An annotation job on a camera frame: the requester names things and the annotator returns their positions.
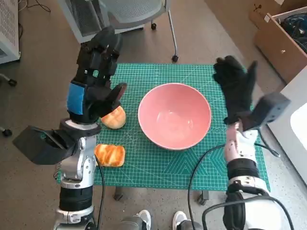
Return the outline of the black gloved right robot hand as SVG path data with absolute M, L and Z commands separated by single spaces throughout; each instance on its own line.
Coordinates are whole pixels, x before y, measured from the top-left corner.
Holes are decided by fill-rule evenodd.
M 244 69 L 233 56 L 219 57 L 214 64 L 214 80 L 223 92 L 229 125 L 239 120 L 239 115 L 250 112 L 252 93 L 256 82 L 257 61 Z

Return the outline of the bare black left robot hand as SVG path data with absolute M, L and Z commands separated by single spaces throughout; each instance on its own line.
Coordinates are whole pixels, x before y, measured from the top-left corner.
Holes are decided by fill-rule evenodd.
M 111 87 L 122 38 L 112 26 L 99 31 L 90 41 L 82 43 L 77 58 L 78 69 L 71 80 L 67 96 L 70 120 L 92 124 L 120 106 L 127 84 Z

